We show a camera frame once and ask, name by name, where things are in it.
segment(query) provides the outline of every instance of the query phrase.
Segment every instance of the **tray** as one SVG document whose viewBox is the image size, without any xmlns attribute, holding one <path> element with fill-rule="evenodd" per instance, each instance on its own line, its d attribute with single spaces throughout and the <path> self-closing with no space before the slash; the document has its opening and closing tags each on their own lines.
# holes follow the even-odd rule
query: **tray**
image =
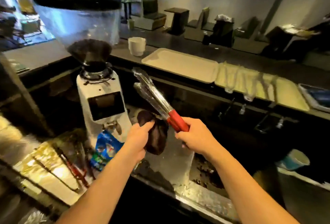
<svg viewBox="0 0 330 224">
<path fill-rule="evenodd" d="M 218 74 L 216 61 L 160 48 L 141 61 L 143 64 L 184 76 L 206 84 L 214 82 Z"/>
<path fill-rule="evenodd" d="M 229 84 L 233 84 L 234 82 L 234 74 L 238 68 L 238 66 L 233 64 L 226 64 L 227 70 L 228 70 L 228 81 Z M 237 74 L 237 80 L 234 90 L 240 93 L 245 93 L 245 85 L 243 81 L 243 73 L 245 73 L 246 76 L 246 87 L 248 88 L 248 91 L 251 93 L 252 90 L 252 84 L 254 79 L 258 76 L 258 71 L 251 70 L 247 68 L 241 68 L 240 71 Z M 270 84 L 271 80 L 273 78 L 273 75 L 270 74 L 264 74 L 263 79 L 266 82 L 266 84 Z M 219 73 L 215 80 L 215 84 L 219 87 L 226 87 L 226 79 L 225 79 L 225 69 L 224 69 L 224 63 L 219 64 Z M 278 93 L 278 104 L 300 110 L 300 111 L 309 111 L 309 106 L 307 102 L 305 101 L 302 94 L 299 92 L 297 85 L 285 78 L 279 77 L 277 79 L 277 93 Z M 274 88 L 272 85 L 269 85 L 268 87 L 268 94 L 270 101 L 274 101 Z M 256 83 L 256 98 L 260 98 L 263 100 L 266 100 L 265 92 L 262 88 L 262 84 L 257 81 Z"/>
</svg>

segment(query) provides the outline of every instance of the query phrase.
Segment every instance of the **metal tongs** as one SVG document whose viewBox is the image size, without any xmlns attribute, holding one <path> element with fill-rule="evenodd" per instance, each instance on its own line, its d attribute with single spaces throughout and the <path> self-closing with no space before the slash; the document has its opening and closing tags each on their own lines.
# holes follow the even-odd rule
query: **metal tongs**
<svg viewBox="0 0 330 224">
<path fill-rule="evenodd" d="M 139 95 L 149 102 L 176 132 L 188 132 L 189 126 L 187 123 L 155 87 L 148 74 L 140 68 L 133 68 L 132 71 L 134 76 L 140 81 L 139 83 L 134 84 L 134 88 Z"/>
</svg>

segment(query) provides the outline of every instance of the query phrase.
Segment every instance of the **coffee grinder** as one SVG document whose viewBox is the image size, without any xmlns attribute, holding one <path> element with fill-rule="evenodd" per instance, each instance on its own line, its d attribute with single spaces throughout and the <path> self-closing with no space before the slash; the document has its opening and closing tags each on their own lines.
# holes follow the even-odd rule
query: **coffee grinder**
<svg viewBox="0 0 330 224">
<path fill-rule="evenodd" d="M 132 124 L 109 61 L 119 41 L 120 0 L 33 0 L 47 29 L 82 65 L 76 82 L 89 144 L 108 129 L 125 142 Z"/>
</svg>

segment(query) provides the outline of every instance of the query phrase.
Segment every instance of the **black oven mitt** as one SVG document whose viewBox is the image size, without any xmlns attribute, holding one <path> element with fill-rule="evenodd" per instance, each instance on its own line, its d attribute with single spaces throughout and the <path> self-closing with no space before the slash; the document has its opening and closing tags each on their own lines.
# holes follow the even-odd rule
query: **black oven mitt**
<svg viewBox="0 0 330 224">
<path fill-rule="evenodd" d="M 143 126 L 152 120 L 155 121 L 154 126 L 149 130 L 148 142 L 145 149 L 151 154 L 160 155 L 166 146 L 168 124 L 164 120 L 157 118 L 153 113 L 142 110 L 138 113 L 138 123 Z"/>
</svg>

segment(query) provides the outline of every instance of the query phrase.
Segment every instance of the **transparent hopper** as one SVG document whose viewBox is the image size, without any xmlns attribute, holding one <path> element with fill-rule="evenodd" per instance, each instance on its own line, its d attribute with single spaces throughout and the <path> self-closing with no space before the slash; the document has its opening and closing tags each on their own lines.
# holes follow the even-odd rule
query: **transparent hopper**
<svg viewBox="0 0 330 224">
<path fill-rule="evenodd" d="M 46 28 L 89 72 L 99 72 L 119 41 L 120 0 L 33 0 Z"/>
</svg>

